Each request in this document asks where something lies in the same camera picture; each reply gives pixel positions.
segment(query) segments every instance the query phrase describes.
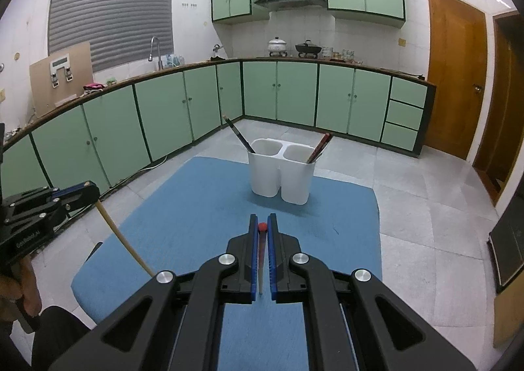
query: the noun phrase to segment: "wall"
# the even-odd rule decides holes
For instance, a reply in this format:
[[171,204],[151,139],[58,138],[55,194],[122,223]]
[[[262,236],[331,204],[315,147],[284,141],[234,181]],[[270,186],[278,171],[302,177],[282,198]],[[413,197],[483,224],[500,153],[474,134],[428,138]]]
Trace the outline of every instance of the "wall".
[[[182,3],[197,6],[184,7]],[[172,0],[175,53],[183,55],[186,63],[207,60],[216,43],[224,44],[231,55],[231,28],[211,23],[211,0]],[[26,125],[33,114],[29,82],[29,66],[46,56],[49,0],[11,0],[0,19],[0,89],[5,89],[6,100],[0,104],[0,121],[6,130]],[[14,60],[15,53],[20,59]],[[149,44],[144,45],[144,60],[95,74],[95,80],[105,82],[147,73],[155,64],[147,62]]]

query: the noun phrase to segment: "screw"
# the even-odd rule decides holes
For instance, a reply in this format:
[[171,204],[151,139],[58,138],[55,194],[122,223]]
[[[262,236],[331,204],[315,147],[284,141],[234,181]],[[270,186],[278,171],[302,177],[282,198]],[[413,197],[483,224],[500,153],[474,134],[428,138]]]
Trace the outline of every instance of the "screw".
[[218,261],[220,264],[232,264],[235,261],[235,256],[233,256],[232,254],[222,254],[218,258]]
[[293,255],[293,261],[296,264],[306,264],[309,261],[309,256],[303,252],[298,252]]

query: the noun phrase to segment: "range hood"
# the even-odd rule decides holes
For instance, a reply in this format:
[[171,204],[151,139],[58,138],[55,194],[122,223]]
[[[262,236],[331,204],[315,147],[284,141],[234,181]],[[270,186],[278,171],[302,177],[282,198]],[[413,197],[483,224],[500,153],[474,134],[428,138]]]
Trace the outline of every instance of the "range hood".
[[269,11],[292,9],[303,6],[320,6],[326,8],[326,0],[258,0],[255,4],[267,8]]

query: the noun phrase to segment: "countertop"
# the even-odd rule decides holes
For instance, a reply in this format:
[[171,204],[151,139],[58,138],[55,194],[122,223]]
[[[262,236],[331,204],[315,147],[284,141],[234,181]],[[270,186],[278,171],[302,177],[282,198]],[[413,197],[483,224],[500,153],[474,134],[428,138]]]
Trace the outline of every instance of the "countertop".
[[413,81],[413,82],[416,82],[424,86],[436,87],[431,82],[422,81],[415,76],[406,75],[406,74],[396,72],[393,70],[389,70],[389,69],[374,68],[374,67],[366,66],[366,65],[356,65],[356,64],[349,64],[349,63],[342,63],[342,62],[334,62],[334,61],[323,60],[323,59],[305,59],[305,58],[296,58],[296,57],[253,57],[253,58],[233,58],[233,59],[225,59],[225,60],[207,60],[204,62],[197,62],[193,64],[177,66],[175,68],[162,69],[161,71],[151,72],[151,73],[147,73],[144,75],[132,77],[127,80],[117,82],[116,84],[113,84],[110,87],[106,87],[103,91],[93,92],[93,93],[78,97],[76,99],[73,99],[67,103],[64,103],[62,106],[57,107],[56,109],[53,109],[52,111],[45,114],[43,117],[38,118],[37,120],[33,121],[32,123],[22,128],[22,130],[18,131],[14,136],[12,136],[9,140],[7,140],[4,143],[4,150],[7,150],[12,144],[15,144],[19,139],[24,137],[27,133],[30,133],[31,131],[40,127],[47,121],[53,119],[54,117],[60,115],[61,113],[66,112],[67,110],[70,110],[76,106],[81,105],[82,103],[88,102],[89,100],[95,97],[98,97],[99,95],[107,94],[111,91],[118,90],[120,88],[130,86],[132,84],[136,84],[137,82],[147,81],[149,79],[161,77],[163,75],[169,75],[171,73],[177,73],[180,71],[186,71],[189,69],[196,69],[196,68],[201,68],[201,67],[216,65],[216,64],[220,65],[220,64],[231,63],[231,62],[246,62],[246,61],[286,61],[286,62],[304,62],[304,63],[314,63],[314,64],[324,64],[324,65],[334,65],[334,66],[345,66],[348,68],[357,68],[357,69],[364,69],[364,70],[372,71],[372,72],[379,72],[379,73],[391,75],[397,78],[403,78],[408,81]]

